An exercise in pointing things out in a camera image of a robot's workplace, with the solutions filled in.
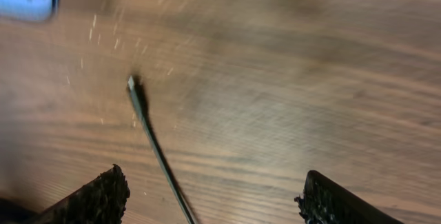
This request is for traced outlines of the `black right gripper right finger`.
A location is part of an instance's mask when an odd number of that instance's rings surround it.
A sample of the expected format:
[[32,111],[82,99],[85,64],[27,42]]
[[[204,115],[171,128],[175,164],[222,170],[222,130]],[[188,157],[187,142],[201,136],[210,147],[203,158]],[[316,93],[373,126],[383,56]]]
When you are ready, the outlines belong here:
[[294,201],[306,224],[402,224],[316,170]]

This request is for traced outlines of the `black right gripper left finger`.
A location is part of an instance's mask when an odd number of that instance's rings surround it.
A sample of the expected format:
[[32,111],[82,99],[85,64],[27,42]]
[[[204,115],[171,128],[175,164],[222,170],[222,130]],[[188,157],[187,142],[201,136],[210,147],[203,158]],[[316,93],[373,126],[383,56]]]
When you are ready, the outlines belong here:
[[121,224],[129,197],[125,175],[114,164],[25,224]]

